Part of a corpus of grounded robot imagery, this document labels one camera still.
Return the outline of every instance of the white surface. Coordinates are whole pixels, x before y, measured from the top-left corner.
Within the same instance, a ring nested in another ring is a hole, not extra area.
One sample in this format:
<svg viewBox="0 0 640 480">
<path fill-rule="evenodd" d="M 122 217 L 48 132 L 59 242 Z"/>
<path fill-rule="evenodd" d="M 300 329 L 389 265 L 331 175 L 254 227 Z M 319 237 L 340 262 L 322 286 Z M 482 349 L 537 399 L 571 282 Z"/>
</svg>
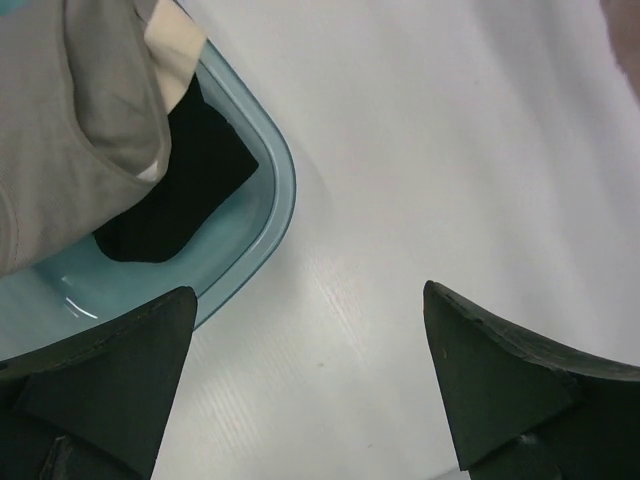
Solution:
<svg viewBox="0 0 640 480">
<path fill-rule="evenodd" d="M 155 480 L 455 466 L 438 280 L 640 363 L 640 111 L 596 0 L 184 0 L 284 133 L 280 249 L 195 335 Z"/>
</svg>

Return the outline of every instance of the plastic container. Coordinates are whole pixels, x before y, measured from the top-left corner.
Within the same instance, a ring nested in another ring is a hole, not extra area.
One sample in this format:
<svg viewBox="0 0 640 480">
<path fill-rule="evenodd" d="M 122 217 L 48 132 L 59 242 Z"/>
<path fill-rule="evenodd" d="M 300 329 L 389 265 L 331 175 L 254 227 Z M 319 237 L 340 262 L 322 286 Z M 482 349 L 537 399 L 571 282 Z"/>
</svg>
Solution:
<svg viewBox="0 0 640 480">
<path fill-rule="evenodd" d="M 9 3 L 0 0 L 0 14 Z M 196 326 L 262 266 L 293 214 L 293 162 L 279 131 L 208 44 L 197 70 L 207 102 L 236 128 L 260 163 L 256 173 L 163 264 L 117 263 L 91 236 L 38 265 L 0 279 L 0 358 L 112 319 L 179 285 L 199 298 Z"/>
</svg>

